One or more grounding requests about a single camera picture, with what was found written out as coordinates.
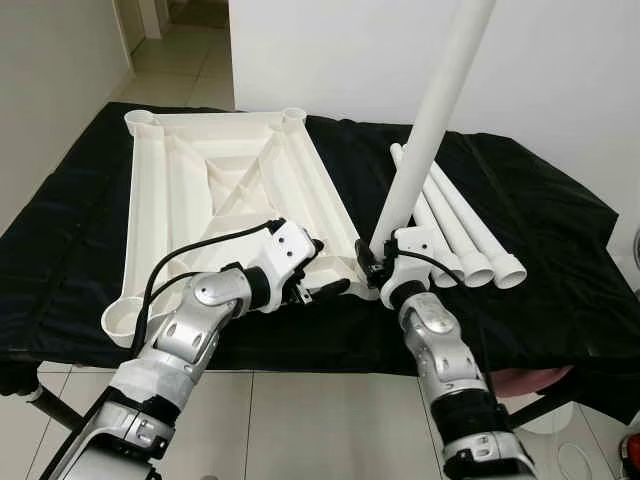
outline white pvc pipe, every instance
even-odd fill
[[[390,150],[393,162],[397,168],[402,162],[402,147],[399,143],[394,143],[391,145]],[[447,240],[444,238],[442,230],[440,230],[440,226],[436,221],[436,217],[433,216],[433,212],[431,208],[429,208],[429,204],[422,195],[422,192],[420,192],[413,210],[413,219],[417,225],[427,227],[433,232],[432,238],[429,239],[433,244],[433,257],[445,267],[449,268],[460,280],[464,280],[464,271],[462,270],[462,265],[460,265],[460,260],[458,260],[458,257],[449,248]],[[438,267],[433,267],[431,277],[434,283],[440,288],[454,287],[456,285],[455,280]]]
[[[491,230],[465,200],[449,177],[437,163],[431,167],[431,177],[464,226],[465,230],[482,253],[484,253],[495,271],[493,282],[498,288],[511,288],[527,278],[527,270],[518,259],[508,253]]]
[[[384,244],[391,233],[409,221],[494,4],[495,0],[462,0],[458,7],[440,65],[411,129],[403,166],[393,179],[371,238],[370,248],[378,260],[384,258]]]
[[[424,196],[438,219],[438,224],[447,237],[451,250],[460,259],[464,271],[464,284],[468,287],[480,287],[493,279],[493,268],[487,257],[478,251],[456,217],[447,200],[429,176],[424,182]]]

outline robotic arm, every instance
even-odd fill
[[[424,238],[420,227],[399,229],[391,245],[428,254]],[[285,222],[248,268],[232,264],[194,276],[180,305],[165,315],[137,357],[120,365],[41,478],[160,479],[150,460],[166,452],[224,326],[249,310],[277,309],[283,292],[308,297],[298,281],[321,249],[305,230]],[[487,390],[457,320],[427,292],[429,264],[392,252],[385,265],[365,261],[373,258],[368,249],[361,249],[359,259],[372,282],[382,285],[385,306],[399,312],[443,438],[445,473],[453,480],[535,479],[533,462]]]

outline black cable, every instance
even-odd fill
[[[133,342],[131,343],[131,357],[136,357],[142,347],[144,346],[145,337],[147,336],[147,317],[149,316],[149,305],[151,303],[151,295],[153,290],[153,284],[160,273],[160,270],[169,263],[169,260],[177,257],[178,255],[188,252],[190,250],[195,250],[196,248],[206,247],[208,245],[213,245],[215,243],[226,242],[227,240],[233,240],[234,238],[244,237],[246,235],[250,235],[252,233],[259,232],[264,228],[271,229],[272,227],[278,227],[282,223],[282,220],[268,220],[260,225],[256,225],[255,227],[247,228],[246,230],[241,230],[239,232],[228,233],[226,235],[221,235],[219,237],[210,238],[207,240],[202,240],[200,242],[192,243],[190,245],[185,245],[184,247],[180,247],[173,252],[167,254],[163,257],[149,275],[149,279],[147,280],[147,286],[144,289],[144,296],[142,298],[142,307],[140,312],[138,313],[138,318],[136,319],[136,330],[133,335]]]
[[[403,255],[405,257],[412,257],[412,258],[417,258],[419,260],[424,260],[427,263],[430,263],[431,265],[439,268],[440,270],[442,270],[444,273],[446,273],[447,275],[449,275],[451,277],[451,279],[456,282],[456,285],[463,287],[462,291],[465,293],[465,295],[467,296],[467,298],[469,299],[470,303],[473,303],[473,298],[471,297],[471,295],[469,295],[469,292],[466,290],[468,287],[464,284],[464,282],[462,280],[460,280],[455,273],[453,273],[453,271],[444,266],[442,263],[440,263],[439,261],[437,261],[435,258],[431,258],[427,255],[422,255],[421,253],[415,253],[415,252],[409,252],[407,250],[398,250],[398,255]],[[489,390],[489,392],[491,392],[491,394],[495,397],[495,390],[493,388],[493,379],[491,378],[491,369],[489,368],[489,354],[487,353],[487,342],[486,342],[486,338],[484,335],[484,328],[482,327],[482,324],[480,323],[480,320],[478,318],[478,314],[477,312],[474,310],[474,320],[476,323],[476,326],[478,328],[478,335],[480,337],[480,355],[482,356],[482,363],[484,364],[484,380],[487,384],[487,389]]]
[[[152,304],[153,301],[158,298],[160,296],[160,294],[162,292],[164,292],[167,288],[169,288],[171,285],[173,285],[176,282],[179,282],[180,280],[182,280],[183,278],[188,278],[188,277],[193,277],[194,275],[197,275],[199,273],[202,272],[186,272],[186,273],[181,273],[180,275],[176,275],[175,277],[167,280],[165,283],[163,283],[162,285],[160,285],[158,288],[156,288],[155,292],[153,292],[151,294],[151,298],[149,299],[149,304]]]

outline white plastic tray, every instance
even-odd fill
[[[155,264],[198,240],[284,217],[322,240],[324,250],[306,268],[305,288],[347,278],[353,293],[374,299],[356,259],[357,232],[304,128],[306,113],[125,115],[134,137],[127,254],[122,296],[102,315],[102,328],[128,347],[141,295]],[[194,250],[172,260],[158,284],[187,271],[247,265],[267,232]],[[183,284],[152,306],[151,325],[175,308]]]

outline pink object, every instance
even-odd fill
[[[496,396],[517,397],[537,392],[561,380],[573,367],[547,368],[545,370],[525,370],[505,368],[491,372]]]

